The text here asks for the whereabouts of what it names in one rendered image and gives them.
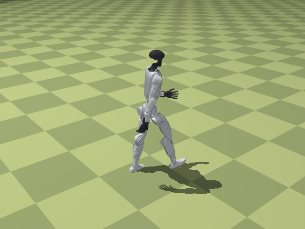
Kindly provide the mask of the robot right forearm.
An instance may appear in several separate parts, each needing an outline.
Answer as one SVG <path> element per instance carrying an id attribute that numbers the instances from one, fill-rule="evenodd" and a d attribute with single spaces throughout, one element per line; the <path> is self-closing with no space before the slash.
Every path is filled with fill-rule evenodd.
<path id="1" fill-rule="evenodd" d="M 156 103 L 156 99 L 151 98 L 149 100 L 148 104 L 146 105 L 144 117 L 145 117 L 145 122 L 147 122 L 147 123 L 150 121 L 151 113 L 152 113 L 155 103 Z"/>

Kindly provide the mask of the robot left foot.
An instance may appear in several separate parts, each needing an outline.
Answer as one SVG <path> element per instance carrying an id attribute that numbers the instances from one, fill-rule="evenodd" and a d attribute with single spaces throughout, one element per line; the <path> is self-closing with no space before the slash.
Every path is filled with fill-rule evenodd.
<path id="1" fill-rule="evenodd" d="M 140 170 L 140 169 L 143 168 L 144 166 L 145 166 L 144 164 L 139 164 L 139 165 L 137 166 L 137 168 L 134 168 L 134 166 L 133 166 L 133 167 L 130 167 L 129 172 L 130 172 L 130 173 L 133 173 L 133 172 L 135 172 L 135 171 L 137 171 L 137 170 Z"/>

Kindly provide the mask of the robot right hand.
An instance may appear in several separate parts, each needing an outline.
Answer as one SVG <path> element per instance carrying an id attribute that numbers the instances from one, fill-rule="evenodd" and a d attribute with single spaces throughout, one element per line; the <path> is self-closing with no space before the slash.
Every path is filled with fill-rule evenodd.
<path id="1" fill-rule="evenodd" d="M 140 126 L 139 130 L 136 130 L 138 133 L 144 133 L 145 130 L 148 130 L 148 123 L 145 122 L 145 117 L 143 118 L 143 124 Z"/>

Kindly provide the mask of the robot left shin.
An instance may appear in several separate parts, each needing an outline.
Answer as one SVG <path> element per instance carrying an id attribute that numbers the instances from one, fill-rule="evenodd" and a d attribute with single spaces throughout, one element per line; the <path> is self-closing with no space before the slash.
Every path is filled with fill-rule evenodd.
<path id="1" fill-rule="evenodd" d="M 135 137 L 134 137 L 134 139 L 135 139 Z M 132 152 L 133 163 L 132 163 L 132 166 L 134 166 L 134 168 L 137 168 L 137 166 L 138 166 L 138 162 L 139 162 L 140 156 L 142 154 L 143 145 L 144 145 L 144 142 L 141 145 L 136 144 L 135 141 L 133 143 L 133 148 L 132 148 L 133 149 L 133 152 Z"/>

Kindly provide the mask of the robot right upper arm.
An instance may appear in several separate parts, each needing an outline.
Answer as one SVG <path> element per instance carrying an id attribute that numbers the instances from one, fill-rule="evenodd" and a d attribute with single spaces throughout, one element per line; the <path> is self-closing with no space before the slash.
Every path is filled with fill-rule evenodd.
<path id="1" fill-rule="evenodd" d="M 159 75 L 155 74 L 153 79 L 152 79 L 152 87 L 151 87 L 151 91 L 150 91 L 150 94 L 149 94 L 148 101 L 151 98 L 155 98 L 154 96 L 157 94 L 161 83 L 162 83 L 162 78 Z"/>

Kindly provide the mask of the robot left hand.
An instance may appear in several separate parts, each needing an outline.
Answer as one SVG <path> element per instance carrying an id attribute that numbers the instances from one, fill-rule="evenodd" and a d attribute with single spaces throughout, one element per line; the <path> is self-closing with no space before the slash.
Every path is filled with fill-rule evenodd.
<path id="1" fill-rule="evenodd" d="M 169 90 L 169 91 L 167 91 L 167 92 L 161 91 L 161 92 L 164 92 L 164 96 L 161 96 L 161 97 L 167 97 L 167 98 L 177 99 L 177 98 L 175 98 L 175 97 L 178 97 L 178 95 L 173 95 L 173 93 L 176 93 L 176 92 L 178 92 L 178 91 L 171 92 L 172 90 L 174 90 L 174 88 L 171 89 L 171 90 Z M 172 97 L 172 96 L 173 96 L 173 97 Z"/>

